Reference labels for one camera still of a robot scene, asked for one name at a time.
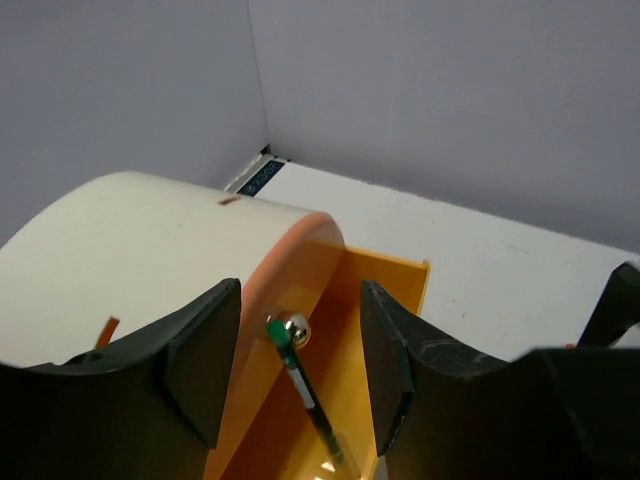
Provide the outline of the green ink pen refill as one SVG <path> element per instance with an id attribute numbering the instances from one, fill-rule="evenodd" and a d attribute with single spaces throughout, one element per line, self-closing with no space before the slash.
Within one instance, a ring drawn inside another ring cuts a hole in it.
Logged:
<path id="1" fill-rule="evenodd" d="M 325 409 L 321 405 L 302 362 L 296 353 L 294 343 L 285 328 L 285 324 L 279 319 L 270 320 L 267 323 L 266 330 L 278 351 L 289 378 L 301 398 L 304 409 L 316 434 L 323 443 L 337 478 L 360 479 L 359 469 L 348 451 L 346 443 L 333 428 Z"/>

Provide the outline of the round beige drawer organizer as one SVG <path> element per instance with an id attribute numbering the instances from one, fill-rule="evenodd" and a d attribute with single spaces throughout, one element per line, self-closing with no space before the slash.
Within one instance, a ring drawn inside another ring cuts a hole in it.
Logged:
<path id="1" fill-rule="evenodd" d="M 320 214 L 157 176 L 92 180 L 46 207 L 1 249 L 1 360 L 61 364 L 107 322 L 122 338 L 226 278 L 242 318 L 267 294 Z"/>

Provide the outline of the right blue table label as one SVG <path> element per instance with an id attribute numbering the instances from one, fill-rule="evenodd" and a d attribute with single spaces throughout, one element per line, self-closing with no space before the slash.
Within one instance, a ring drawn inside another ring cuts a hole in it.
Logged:
<path id="1" fill-rule="evenodd" d="M 244 196 L 255 197 L 257 193 L 284 167 L 285 162 L 271 159 L 266 161 L 238 190 Z"/>

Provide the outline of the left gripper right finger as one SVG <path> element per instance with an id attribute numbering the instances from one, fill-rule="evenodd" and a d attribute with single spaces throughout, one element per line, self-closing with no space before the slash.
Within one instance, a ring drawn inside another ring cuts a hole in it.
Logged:
<path id="1" fill-rule="evenodd" d="M 361 286 L 376 450 L 392 479 L 635 479 L 639 352 L 539 348 L 504 362 Z"/>

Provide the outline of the orange top drawer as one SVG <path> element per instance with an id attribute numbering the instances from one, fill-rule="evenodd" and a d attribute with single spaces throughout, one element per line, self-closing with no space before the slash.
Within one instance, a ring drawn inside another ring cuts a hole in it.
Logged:
<path id="1" fill-rule="evenodd" d="M 333 218 L 322 212 L 263 214 L 242 227 L 234 254 L 248 264 L 241 277 L 242 312 L 218 444 L 206 479 L 224 473 L 275 382 L 282 363 L 267 321 L 281 313 L 308 317 L 344 250 Z"/>

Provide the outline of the yellow drawer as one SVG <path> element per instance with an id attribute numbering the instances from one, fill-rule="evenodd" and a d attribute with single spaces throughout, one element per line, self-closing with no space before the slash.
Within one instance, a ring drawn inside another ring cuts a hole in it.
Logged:
<path id="1" fill-rule="evenodd" d="M 378 459 L 360 329 L 360 284 L 372 280 L 412 313 L 420 312 L 430 265 L 348 248 L 313 312 L 299 356 L 357 478 Z M 257 340 L 230 392 L 207 479 L 339 479 L 275 347 Z"/>

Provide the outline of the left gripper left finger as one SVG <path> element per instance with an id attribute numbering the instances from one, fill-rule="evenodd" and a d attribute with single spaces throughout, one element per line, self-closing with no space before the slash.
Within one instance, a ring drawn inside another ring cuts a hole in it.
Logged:
<path id="1" fill-rule="evenodd" d="M 200 479 L 215 448 L 241 314 L 228 278 L 61 365 L 1 368 L 5 479 Z"/>

